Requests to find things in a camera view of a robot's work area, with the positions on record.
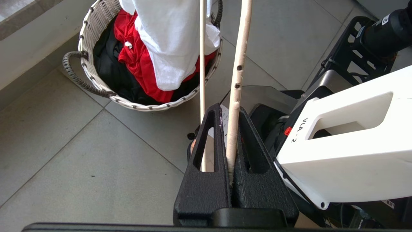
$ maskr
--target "red cloth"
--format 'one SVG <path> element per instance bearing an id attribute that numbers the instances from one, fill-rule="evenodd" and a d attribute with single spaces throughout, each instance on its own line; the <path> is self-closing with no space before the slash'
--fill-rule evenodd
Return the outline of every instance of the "red cloth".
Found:
<path id="1" fill-rule="evenodd" d="M 119 54 L 119 62 L 125 63 L 127 69 L 134 75 L 142 86 L 145 93 L 161 103 L 170 102 L 174 91 L 162 91 L 157 87 L 155 70 L 149 52 L 140 38 L 139 32 L 135 29 L 134 22 L 137 13 L 130 15 L 123 9 L 120 10 L 114 26 L 115 37 L 123 44 L 128 41 L 132 48 L 124 46 Z M 213 52 L 205 56 L 205 65 L 216 55 Z M 199 59 L 196 62 L 196 70 L 183 81 L 190 80 L 196 73 L 200 72 Z"/>

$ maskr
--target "white wicker basket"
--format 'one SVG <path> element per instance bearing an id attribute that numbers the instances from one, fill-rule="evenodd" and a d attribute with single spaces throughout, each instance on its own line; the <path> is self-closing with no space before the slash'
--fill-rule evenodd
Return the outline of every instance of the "white wicker basket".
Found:
<path id="1" fill-rule="evenodd" d="M 97 0 L 89 9 L 88 13 L 86 14 L 83 27 L 80 30 L 80 40 L 79 40 L 79 51 L 78 52 L 69 52 L 63 58 L 63 66 L 66 72 L 70 75 L 70 77 L 82 88 L 90 91 L 91 93 L 100 95 L 102 97 L 108 97 L 112 101 L 126 107 L 129 109 L 135 109 L 138 111 L 161 111 L 167 110 L 171 107 L 176 107 L 185 101 L 192 99 L 196 94 L 199 92 L 199 86 L 195 88 L 192 92 L 190 92 L 187 96 L 181 97 L 179 100 L 175 102 L 169 102 L 161 105 L 142 105 L 130 102 L 118 94 L 116 94 L 113 90 L 111 90 L 106 83 L 104 83 L 99 75 L 96 72 L 96 68 L 93 64 L 93 48 L 96 42 L 99 40 L 100 35 L 106 29 L 109 22 L 119 13 L 121 6 L 119 4 L 119 0 Z M 219 20 L 217 21 L 217 26 L 219 26 L 220 18 L 222 16 L 222 1 L 219 0 L 219 11 L 218 16 Z M 222 50 L 222 39 L 220 39 L 220 47 L 217 50 L 217 54 L 215 58 L 211 61 L 211 66 L 207 76 L 205 77 L 205 81 L 211 78 L 213 73 L 215 72 L 216 68 L 220 63 L 221 58 L 221 50 Z M 93 83 L 94 86 L 90 86 L 87 83 L 80 80 L 76 74 L 73 72 L 71 68 L 69 58 L 70 57 L 78 57 L 80 58 L 81 64 L 83 66 L 84 72 L 86 73 L 89 80 Z"/>

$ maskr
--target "white cloth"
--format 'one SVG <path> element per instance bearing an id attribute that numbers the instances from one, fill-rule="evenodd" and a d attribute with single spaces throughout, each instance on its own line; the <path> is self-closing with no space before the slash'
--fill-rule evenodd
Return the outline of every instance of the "white cloth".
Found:
<path id="1" fill-rule="evenodd" d="M 121 7 L 138 17 L 139 31 L 153 62 L 157 87 L 176 90 L 195 71 L 199 57 L 200 5 L 195 0 L 119 0 Z M 207 11 L 210 15 L 211 0 Z M 220 31 L 208 17 L 205 26 L 205 55 L 220 46 Z"/>

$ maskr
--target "wooden stick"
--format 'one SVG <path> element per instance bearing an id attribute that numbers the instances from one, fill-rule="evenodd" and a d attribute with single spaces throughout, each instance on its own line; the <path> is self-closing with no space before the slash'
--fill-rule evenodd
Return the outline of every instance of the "wooden stick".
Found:
<path id="1" fill-rule="evenodd" d="M 205 0 L 200 0 L 200 124 L 206 110 L 205 101 Z M 201 171 L 206 172 L 206 150 L 203 152 Z"/>
<path id="2" fill-rule="evenodd" d="M 226 159 L 231 185 L 233 183 L 234 163 L 236 160 L 236 140 L 239 127 L 240 98 L 243 80 L 242 74 L 245 64 L 251 16 L 252 0 L 242 0 L 239 33 L 237 35 L 236 53 L 234 56 L 232 85 L 230 89 L 229 122 L 227 125 Z"/>

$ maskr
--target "clothing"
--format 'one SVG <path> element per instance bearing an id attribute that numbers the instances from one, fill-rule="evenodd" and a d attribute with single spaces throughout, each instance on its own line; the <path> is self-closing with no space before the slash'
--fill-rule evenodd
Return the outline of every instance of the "clothing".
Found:
<path id="1" fill-rule="evenodd" d="M 141 40 L 139 32 L 134 27 L 136 18 L 136 12 L 134 15 L 130 15 L 122 9 L 116 18 L 114 25 L 114 35 L 116 39 L 123 44 L 127 43 L 131 45 L 124 46 L 120 51 L 119 62 L 125 63 L 127 69 L 134 75 L 148 96 L 161 103 L 170 102 L 175 91 L 163 91 L 158 88 L 156 74 L 148 49 Z M 205 56 L 205 64 L 213 59 L 214 56 L 215 52 Z M 189 86 L 189 84 L 184 83 L 191 80 L 195 74 L 199 72 L 199 62 L 193 64 L 193 71 L 194 73 L 184 78 L 183 83 L 179 83 L 178 89 L 183 88 L 184 90 L 187 90 L 187 86 Z"/>
<path id="2" fill-rule="evenodd" d="M 147 47 L 158 88 L 163 91 L 179 88 L 182 81 L 195 71 L 199 57 L 199 2 L 120 0 L 120 5 L 128 14 L 134 15 L 136 10 L 139 15 L 134 20 L 134 26 Z M 205 27 L 205 55 L 216 51 L 219 46 L 220 31 L 208 18 Z"/>
<path id="3" fill-rule="evenodd" d="M 93 49 L 94 66 L 100 78 L 119 96 L 143 105 L 159 105 L 145 94 L 133 74 L 123 63 L 119 63 L 119 53 L 123 43 L 115 38 L 113 27 L 116 17 L 108 24 Z"/>

